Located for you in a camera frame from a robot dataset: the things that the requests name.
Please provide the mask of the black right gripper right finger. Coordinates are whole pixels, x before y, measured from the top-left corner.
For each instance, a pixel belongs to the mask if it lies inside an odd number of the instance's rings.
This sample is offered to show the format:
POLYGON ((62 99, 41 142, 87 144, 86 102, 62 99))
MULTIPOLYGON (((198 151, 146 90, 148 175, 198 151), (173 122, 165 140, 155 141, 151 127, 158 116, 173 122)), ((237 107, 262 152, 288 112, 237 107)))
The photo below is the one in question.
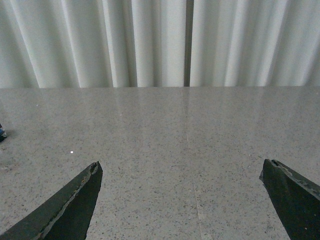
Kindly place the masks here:
POLYGON ((259 179, 291 240, 320 238, 320 186, 277 160, 265 159, 259 179))

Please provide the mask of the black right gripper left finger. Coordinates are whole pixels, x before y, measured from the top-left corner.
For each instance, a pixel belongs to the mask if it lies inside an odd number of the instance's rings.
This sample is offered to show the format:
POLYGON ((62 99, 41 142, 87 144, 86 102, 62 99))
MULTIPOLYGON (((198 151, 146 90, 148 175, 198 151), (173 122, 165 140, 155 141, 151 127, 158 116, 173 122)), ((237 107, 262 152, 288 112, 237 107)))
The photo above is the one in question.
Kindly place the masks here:
POLYGON ((84 240, 101 189, 103 169, 93 162, 25 218, 2 240, 84 240))

